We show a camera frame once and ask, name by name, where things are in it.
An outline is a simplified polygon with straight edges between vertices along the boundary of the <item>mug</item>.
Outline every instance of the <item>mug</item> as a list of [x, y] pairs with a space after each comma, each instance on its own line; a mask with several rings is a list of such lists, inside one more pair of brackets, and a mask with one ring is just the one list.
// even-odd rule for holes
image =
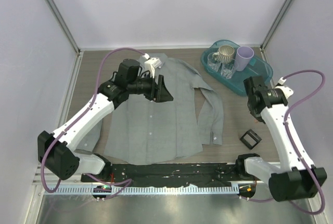
[[213, 53], [213, 57], [216, 60], [221, 61], [223, 64], [228, 64], [234, 57], [235, 50], [232, 46], [224, 45], [220, 46], [217, 52]]

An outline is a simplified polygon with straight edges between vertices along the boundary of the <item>wooden floor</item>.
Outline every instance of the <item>wooden floor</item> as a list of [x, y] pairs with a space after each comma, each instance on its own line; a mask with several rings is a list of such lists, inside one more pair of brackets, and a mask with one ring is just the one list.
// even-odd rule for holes
[[[258, 48], [254, 49], [259, 56]], [[224, 128], [223, 145], [204, 145], [203, 152], [183, 159], [175, 159], [170, 163], [204, 163], [204, 162], [234, 162], [239, 154], [257, 153], [268, 162], [278, 162], [278, 155], [268, 128], [262, 123], [256, 123], [249, 114], [247, 108], [247, 97], [241, 97], [233, 93], [227, 87], [212, 78], [203, 69], [200, 56], [204, 49], [159, 49], [144, 50], [150, 53], [165, 53], [168, 57], [179, 58], [199, 71], [204, 81], [209, 84], [223, 100]], [[76, 82], [68, 119], [74, 116], [91, 98], [95, 86], [96, 75], [100, 62], [107, 51], [85, 51]], [[126, 58], [138, 59], [139, 55], [131, 51], [121, 51], [111, 56], [105, 63], [101, 76], [101, 82], [110, 79], [113, 71], [118, 69], [119, 63]], [[204, 97], [200, 90], [196, 91], [195, 104], [196, 113], [200, 112]], [[94, 153], [103, 155], [104, 148], [109, 135], [111, 115], [104, 118], [101, 138], [94, 149]], [[253, 129], [263, 140], [252, 151], [247, 149], [239, 137], [248, 129]], [[107, 157], [113, 163], [123, 163], [122, 160]]]

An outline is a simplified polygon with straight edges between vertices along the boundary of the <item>teal bin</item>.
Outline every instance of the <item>teal bin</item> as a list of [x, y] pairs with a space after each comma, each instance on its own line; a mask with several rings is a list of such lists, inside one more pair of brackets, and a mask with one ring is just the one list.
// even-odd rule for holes
[[208, 72], [213, 78], [227, 86], [230, 90], [240, 96], [246, 96], [245, 88], [243, 81], [251, 76], [263, 76], [265, 80], [265, 84], [269, 85], [270, 81], [273, 77], [273, 69], [272, 67], [265, 61], [263, 61], [258, 56], [254, 55], [251, 59], [250, 63], [245, 67], [245, 69], [241, 72], [235, 72], [232, 78], [226, 79], [220, 74], [219, 69], [218, 72], [215, 72], [207, 65], [207, 56], [212, 52], [217, 52], [220, 46], [230, 45], [235, 49], [235, 53], [237, 52], [237, 48], [239, 45], [232, 41], [228, 41], [226, 39], [222, 39], [220, 41], [216, 41], [208, 50], [204, 51], [201, 55], [201, 62], [204, 66], [206, 72]]

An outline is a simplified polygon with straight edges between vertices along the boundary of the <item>shirt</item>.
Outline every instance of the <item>shirt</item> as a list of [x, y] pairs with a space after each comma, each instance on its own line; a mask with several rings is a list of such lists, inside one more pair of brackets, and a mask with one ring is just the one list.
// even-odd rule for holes
[[[104, 155], [135, 165], [164, 162], [203, 151], [202, 144], [222, 144], [223, 106], [220, 96], [203, 81], [199, 72], [180, 59], [150, 54], [162, 62], [155, 78], [164, 75], [171, 102], [156, 103], [143, 95], [130, 95], [113, 113]], [[139, 58], [144, 68], [144, 57]], [[206, 100], [198, 121], [194, 88]]]

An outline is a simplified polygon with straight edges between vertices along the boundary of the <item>wall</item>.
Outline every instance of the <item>wall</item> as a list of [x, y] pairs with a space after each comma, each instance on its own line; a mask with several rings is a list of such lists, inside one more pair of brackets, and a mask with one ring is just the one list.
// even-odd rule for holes
[[60, 116], [75, 53], [44, 0], [0, 0], [1, 223], [20, 223], [37, 136]]
[[284, 0], [54, 0], [81, 48], [261, 44]]
[[[324, 184], [326, 214], [333, 221], [333, 7], [332, 0], [295, 0], [266, 50], [274, 80], [302, 69], [326, 74], [326, 85], [315, 97], [296, 108], [292, 118], [307, 152], [328, 173]], [[318, 86], [319, 75], [290, 78], [295, 102]]]

